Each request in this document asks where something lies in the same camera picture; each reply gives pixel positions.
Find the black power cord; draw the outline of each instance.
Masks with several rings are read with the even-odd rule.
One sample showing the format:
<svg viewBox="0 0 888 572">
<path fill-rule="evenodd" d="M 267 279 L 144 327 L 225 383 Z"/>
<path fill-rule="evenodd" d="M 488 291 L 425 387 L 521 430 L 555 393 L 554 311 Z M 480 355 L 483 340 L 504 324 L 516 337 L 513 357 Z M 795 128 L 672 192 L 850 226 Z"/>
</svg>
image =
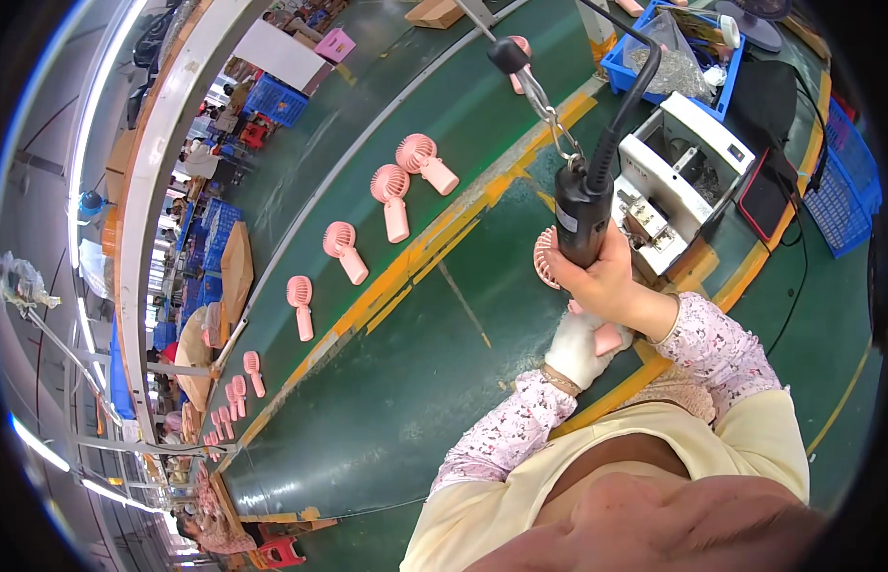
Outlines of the black power cord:
<svg viewBox="0 0 888 572">
<path fill-rule="evenodd" d="M 787 194 L 787 191 L 780 184 L 778 185 L 778 189 L 781 189 L 781 192 L 785 195 Z M 772 345 L 770 345 L 768 347 L 768 351 L 765 352 L 766 357 L 771 354 L 772 351 L 774 351 L 774 348 L 778 345 L 778 342 L 781 341 L 781 336 L 783 336 L 785 331 L 787 330 L 787 324 L 790 323 L 791 318 L 794 316 L 794 310 L 796 309 L 797 301 L 800 300 L 800 293 L 803 292 L 803 286 L 806 283 L 806 273 L 809 270 L 809 254 L 806 251 L 806 236 L 803 233 L 803 223 L 800 221 L 800 209 L 798 206 L 800 199 L 797 196 L 793 196 L 787 197 L 787 200 L 794 208 L 794 217 L 796 219 L 797 228 L 800 230 L 799 236 L 797 236 L 797 238 L 790 245 L 796 245 L 797 241 L 803 243 L 803 275 L 800 278 L 800 286 L 798 286 L 796 292 L 794 292 L 794 301 L 790 305 L 790 310 L 787 312 L 785 322 L 781 325 L 781 330 L 778 331 L 778 335 L 774 337 Z"/>
<path fill-rule="evenodd" d="M 827 147 L 828 143 L 826 140 L 826 121 L 822 117 L 822 113 L 819 112 L 819 108 L 816 106 L 816 100 L 813 99 L 812 94 L 810 93 L 809 87 L 804 82 L 803 78 L 800 76 L 800 73 L 794 70 L 796 80 L 800 84 L 799 92 L 803 93 L 804 96 L 809 99 L 810 104 L 813 106 L 813 111 L 816 113 L 816 119 L 819 121 L 819 126 L 822 128 L 822 145 L 819 149 L 819 161 L 816 165 L 816 171 L 809 178 L 809 181 L 806 184 L 807 192 L 816 192 L 819 190 L 819 185 L 822 181 L 822 176 L 825 173 L 826 161 L 827 161 Z M 778 335 L 775 336 L 772 345 L 769 346 L 768 351 L 765 352 L 765 355 L 769 355 L 774 348 L 778 345 L 778 342 L 781 341 L 781 337 L 784 335 L 785 330 L 787 329 L 787 324 L 790 323 L 791 318 L 794 316 L 794 310 L 796 309 L 797 301 L 800 300 L 800 293 L 803 291 L 803 286 L 806 283 L 806 273 L 809 270 L 809 254 L 806 250 L 806 236 L 803 233 L 803 222 L 800 220 L 800 205 L 803 204 L 803 198 L 790 193 L 786 188 L 784 181 L 781 177 L 777 178 L 777 186 L 781 193 L 785 196 L 785 199 L 791 204 L 794 208 L 794 218 L 796 219 L 797 228 L 799 229 L 799 233 L 793 241 L 790 243 L 784 242 L 784 235 L 781 237 L 781 246 L 794 246 L 797 242 L 803 243 L 803 276 L 800 279 L 800 286 L 797 287 L 796 292 L 794 292 L 794 301 L 791 303 L 790 310 L 787 312 L 787 317 L 785 318 L 784 324 L 781 326 L 781 330 L 778 332 Z"/>
</svg>

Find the pink handheld fan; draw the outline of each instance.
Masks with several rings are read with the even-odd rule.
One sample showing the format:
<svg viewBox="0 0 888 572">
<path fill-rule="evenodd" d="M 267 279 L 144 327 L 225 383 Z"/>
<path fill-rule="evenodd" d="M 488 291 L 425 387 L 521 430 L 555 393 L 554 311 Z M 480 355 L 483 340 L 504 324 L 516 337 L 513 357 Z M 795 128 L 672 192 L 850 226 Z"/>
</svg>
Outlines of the pink handheld fan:
<svg viewBox="0 0 888 572">
<path fill-rule="evenodd" d="M 403 202 L 407 190 L 409 190 L 409 174 L 401 166 L 381 166 L 371 177 L 371 195 L 383 203 L 387 240 L 394 244 L 409 236 L 409 221 L 405 218 Z"/>
<path fill-rule="evenodd" d="M 310 321 L 308 307 L 312 291 L 310 278 L 306 276 L 292 276 L 285 290 L 286 299 L 295 308 L 295 316 L 298 317 L 298 336 L 301 341 L 310 341 L 314 337 L 314 325 Z"/>
<path fill-rule="evenodd" d="M 228 396 L 228 403 L 231 404 L 231 420 L 237 421 L 237 395 L 234 395 L 234 385 L 232 383 L 224 386 L 224 395 Z"/>
<path fill-rule="evenodd" d="M 523 36 L 508 36 L 508 38 L 510 40 L 513 40 L 514 43 L 516 43 L 517 46 L 521 50 L 523 50 L 525 54 L 527 54 L 528 58 L 533 55 L 533 50 L 530 49 L 530 42 L 528 42 L 526 38 L 524 38 Z M 530 64 L 526 64 L 524 67 L 527 69 L 528 72 L 530 71 Z M 509 77 L 511 78 L 511 87 L 514 88 L 514 93 L 516 93 L 517 95 L 523 95 L 524 88 L 520 85 L 520 82 L 517 79 L 517 75 L 511 74 Z"/>
<path fill-rule="evenodd" d="M 635 2 L 635 0 L 616 0 L 616 4 L 618 4 L 622 10 L 627 12 L 628 15 L 633 18 L 639 17 L 644 14 L 644 8 L 637 2 Z"/>
<path fill-rule="evenodd" d="M 413 175 L 421 173 L 422 178 L 445 197 L 460 184 L 460 178 L 438 157 L 438 146 L 422 133 L 413 133 L 403 139 L 396 148 L 396 164 Z"/>
<path fill-rule="evenodd" d="M 231 412 L 228 411 L 227 407 L 221 406 L 218 408 L 218 417 L 221 418 L 221 423 L 224 424 L 224 431 L 228 434 L 228 440 L 234 439 L 234 429 L 231 427 Z"/>
<path fill-rule="evenodd" d="M 216 434 L 214 431 L 209 431 L 209 443 L 211 443 L 211 445 L 215 447 L 218 445 L 218 442 L 218 434 Z M 212 453 L 212 460 L 218 460 L 220 457 L 221 453 Z"/>
<path fill-rule="evenodd" d="M 255 351 L 247 351 L 244 353 L 244 372 L 250 375 L 250 380 L 254 383 L 254 391 L 257 397 L 267 394 L 267 388 L 263 386 L 263 378 L 260 376 L 260 354 Z"/>
<path fill-rule="evenodd" d="M 211 436 L 208 433 L 202 436 L 202 442 L 205 443 L 206 446 L 208 446 L 208 447 L 215 445 L 214 443 L 212 443 Z M 212 462 L 214 462 L 215 461 L 215 453 L 209 452 L 209 459 L 211 459 Z"/>
<path fill-rule="evenodd" d="M 247 395 L 247 380 L 244 379 L 243 375 L 235 375 L 232 377 L 231 383 L 234 386 L 234 395 L 237 395 L 237 417 L 246 418 L 247 407 L 244 401 Z"/>
<path fill-rule="evenodd" d="M 368 267 L 355 250 L 355 227 L 336 221 L 323 235 L 323 250 L 333 258 L 339 258 L 349 280 L 358 286 L 368 277 Z"/>
<path fill-rule="evenodd" d="M 224 434 L 221 433 L 221 419 L 219 418 L 218 413 L 213 411 L 211 412 L 209 417 L 211 418 L 212 423 L 215 424 L 215 431 L 217 431 L 218 440 L 224 441 Z"/>
<path fill-rule="evenodd" d="M 533 245 L 533 268 L 537 270 L 539 279 L 546 283 L 546 286 L 558 290 L 558 282 L 553 278 L 549 264 L 546 262 L 546 249 L 556 248 L 556 227 L 550 226 L 542 231 L 537 238 L 537 242 Z"/>
</svg>

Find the red stool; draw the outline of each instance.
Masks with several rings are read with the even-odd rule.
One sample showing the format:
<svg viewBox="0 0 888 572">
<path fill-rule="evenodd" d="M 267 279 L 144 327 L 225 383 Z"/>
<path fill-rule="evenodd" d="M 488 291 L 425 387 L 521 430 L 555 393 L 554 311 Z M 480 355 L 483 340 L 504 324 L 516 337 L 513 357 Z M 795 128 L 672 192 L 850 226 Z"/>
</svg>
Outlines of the red stool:
<svg viewBox="0 0 888 572">
<path fill-rule="evenodd" d="M 241 131 L 241 136 L 238 137 L 238 139 L 241 141 L 241 143 L 247 145 L 252 149 L 259 149 L 263 146 L 263 137 L 268 132 L 268 127 L 249 123 L 246 127 L 244 127 L 244 131 Z"/>
<path fill-rule="evenodd" d="M 295 540 L 297 540 L 295 536 L 288 536 L 280 540 L 265 543 L 260 546 L 260 554 L 267 559 L 269 566 L 274 568 L 285 568 L 288 566 L 304 564 L 304 561 L 307 560 L 307 558 L 295 554 L 295 547 L 291 545 Z"/>
</svg>

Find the black cable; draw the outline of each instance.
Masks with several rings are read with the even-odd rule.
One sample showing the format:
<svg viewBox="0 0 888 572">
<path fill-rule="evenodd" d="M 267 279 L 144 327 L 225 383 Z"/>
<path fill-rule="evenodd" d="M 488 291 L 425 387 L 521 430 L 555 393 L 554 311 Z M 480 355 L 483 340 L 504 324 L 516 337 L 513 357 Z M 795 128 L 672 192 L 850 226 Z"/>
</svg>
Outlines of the black cable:
<svg viewBox="0 0 888 572">
<path fill-rule="evenodd" d="M 779 243 L 781 246 L 787 246 L 787 247 L 794 246 L 794 245 L 796 245 L 796 244 L 799 243 L 799 242 L 800 242 L 800 234 L 797 234 L 797 235 L 796 235 L 796 238 L 794 238 L 793 241 L 791 241 L 791 242 L 789 242 L 789 243 L 786 243 L 786 242 L 785 242 L 785 237 L 784 237 L 784 235 L 781 235 L 781 240 L 778 241 L 778 243 Z"/>
<path fill-rule="evenodd" d="M 607 177 L 609 176 L 610 163 L 612 162 L 612 152 L 619 146 L 625 123 L 635 108 L 641 103 L 641 96 L 647 91 L 647 86 L 654 80 L 657 68 L 660 67 L 661 50 L 660 45 L 655 40 L 644 36 L 638 30 L 632 29 L 602 7 L 590 2 L 590 0 L 579 0 L 579 2 L 624 30 L 632 38 L 647 46 L 649 50 L 647 61 L 644 63 L 641 71 L 638 72 L 638 75 L 635 76 L 632 87 L 621 98 L 619 111 L 616 112 L 610 123 L 599 134 L 597 147 L 593 150 L 593 155 L 590 158 L 587 188 L 593 192 L 603 192 L 609 188 L 611 192 L 612 182 L 607 180 Z"/>
<path fill-rule="evenodd" d="M 819 106 L 816 103 L 816 100 L 813 99 L 813 96 L 809 91 L 809 86 L 806 85 L 806 82 L 800 76 L 800 72 L 797 70 L 797 68 L 794 68 L 794 76 L 796 77 L 797 83 L 800 84 L 800 92 L 803 93 L 807 99 L 809 99 L 810 104 L 813 106 L 813 111 L 816 112 L 816 119 L 819 120 L 819 126 L 822 128 L 822 144 L 819 147 L 819 161 L 816 166 L 816 171 L 806 183 L 806 190 L 810 192 L 816 192 L 819 190 L 819 185 L 822 182 L 822 176 L 826 172 L 828 149 L 826 121 L 822 118 L 822 113 L 819 112 Z"/>
<path fill-rule="evenodd" d="M 781 330 L 778 332 L 778 335 L 774 337 L 774 341 L 772 342 L 772 345 L 769 346 L 768 351 L 765 352 L 765 356 L 770 355 L 771 352 L 774 351 L 774 348 L 778 345 L 778 342 L 781 341 L 781 336 L 783 336 L 785 331 L 787 330 L 787 324 L 790 323 L 790 320 L 794 315 L 794 310 L 796 309 L 797 301 L 800 300 L 800 293 L 803 292 L 803 286 L 806 283 L 806 273 L 809 270 L 809 254 L 806 251 L 806 236 L 803 233 L 803 222 L 800 220 L 800 204 L 802 203 L 803 200 L 800 199 L 799 197 L 797 197 L 796 195 L 792 196 L 792 195 L 788 194 L 787 190 L 784 188 L 784 184 L 783 184 L 781 177 L 776 177 L 776 178 L 778 179 L 776 181 L 778 183 L 778 185 L 777 185 L 778 189 L 781 190 L 782 194 L 785 195 L 787 202 L 789 202 L 791 204 L 791 206 L 794 208 L 794 216 L 796 219 L 797 228 L 800 231 L 799 236 L 797 236 L 797 240 L 799 240 L 800 242 L 803 243 L 803 276 L 800 278 L 800 286 L 798 286 L 796 289 L 796 292 L 794 292 L 794 302 L 791 303 L 790 310 L 787 312 L 787 317 L 785 317 L 785 322 L 784 322 L 784 324 L 781 325 Z"/>
</svg>

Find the fluorescent light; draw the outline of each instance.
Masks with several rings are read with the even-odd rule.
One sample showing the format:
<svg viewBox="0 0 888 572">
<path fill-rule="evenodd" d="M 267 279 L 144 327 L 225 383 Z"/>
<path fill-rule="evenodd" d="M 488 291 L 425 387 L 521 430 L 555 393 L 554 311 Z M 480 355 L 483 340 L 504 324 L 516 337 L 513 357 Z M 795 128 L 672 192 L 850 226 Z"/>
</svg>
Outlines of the fluorescent light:
<svg viewBox="0 0 888 572">
<path fill-rule="evenodd" d="M 43 444 L 43 442 L 34 436 L 33 433 L 27 430 L 27 428 L 21 425 L 21 422 L 18 421 L 15 416 L 11 416 L 12 418 L 12 427 L 15 428 L 15 433 L 18 434 L 18 437 L 21 438 L 27 445 L 34 451 L 38 452 L 38 454 L 44 459 L 56 465 L 56 467 L 64 472 L 69 472 L 69 464 L 66 463 L 59 455 L 54 453 Z"/>
<path fill-rule="evenodd" d="M 126 15 L 120 22 L 120 26 L 114 32 L 110 45 L 103 54 L 101 65 L 98 66 L 91 88 L 88 89 L 82 121 L 79 123 L 75 138 L 72 170 L 69 173 L 69 258 L 72 262 L 72 268 L 79 267 L 79 198 L 82 196 L 82 175 L 85 166 L 85 153 L 88 149 L 88 136 L 92 131 L 92 123 L 94 123 L 94 115 L 101 100 L 103 87 L 114 69 L 116 56 L 129 36 L 136 18 L 145 9 L 145 4 L 147 3 L 148 0 L 134 0 L 132 5 L 129 6 Z"/>
<path fill-rule="evenodd" d="M 82 335 L 85 337 L 85 343 L 88 344 L 88 351 L 95 353 L 97 348 L 94 347 L 94 336 L 92 336 L 92 327 L 88 322 L 88 310 L 85 309 L 85 298 L 79 296 L 79 319 L 82 321 Z"/>
<path fill-rule="evenodd" d="M 164 511 L 163 509 L 153 509 L 150 506 L 145 506 L 144 504 L 141 504 L 140 502 L 136 502 L 132 499 L 128 499 L 127 497 L 124 497 L 121 494 L 114 492 L 105 486 L 99 485 L 98 483 L 94 482 L 93 480 L 85 479 L 82 481 L 82 484 L 85 485 L 86 489 L 93 490 L 94 492 L 96 492 L 100 496 L 107 497 L 111 501 L 115 500 L 119 504 L 128 504 L 129 506 L 134 506 L 135 508 L 141 509 L 145 512 L 157 512 L 159 514 L 168 514 L 168 512 Z"/>
<path fill-rule="evenodd" d="M 94 363 L 94 372 L 98 374 L 98 381 L 101 382 L 101 387 L 107 389 L 107 378 L 103 375 L 103 368 L 99 361 L 95 361 Z"/>
</svg>

